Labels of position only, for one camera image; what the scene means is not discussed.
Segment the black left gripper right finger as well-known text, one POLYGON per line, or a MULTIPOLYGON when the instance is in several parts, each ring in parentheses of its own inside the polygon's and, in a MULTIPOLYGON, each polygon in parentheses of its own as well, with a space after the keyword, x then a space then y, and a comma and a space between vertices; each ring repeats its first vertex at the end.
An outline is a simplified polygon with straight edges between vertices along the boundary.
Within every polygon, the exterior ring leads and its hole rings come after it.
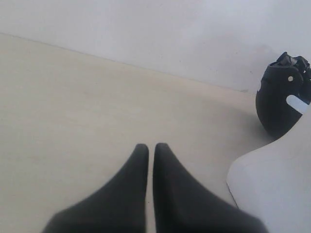
POLYGON ((264 224, 203 187, 166 143, 155 146, 153 198, 158 233, 265 233, 264 224))

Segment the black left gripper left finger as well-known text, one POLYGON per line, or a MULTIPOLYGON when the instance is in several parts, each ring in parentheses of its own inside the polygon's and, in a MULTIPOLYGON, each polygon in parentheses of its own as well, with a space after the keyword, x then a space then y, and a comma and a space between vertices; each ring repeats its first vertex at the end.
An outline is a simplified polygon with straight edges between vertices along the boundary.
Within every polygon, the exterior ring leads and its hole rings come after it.
POLYGON ((56 213, 45 233, 144 233, 149 150, 137 144, 122 168, 95 193, 56 213))

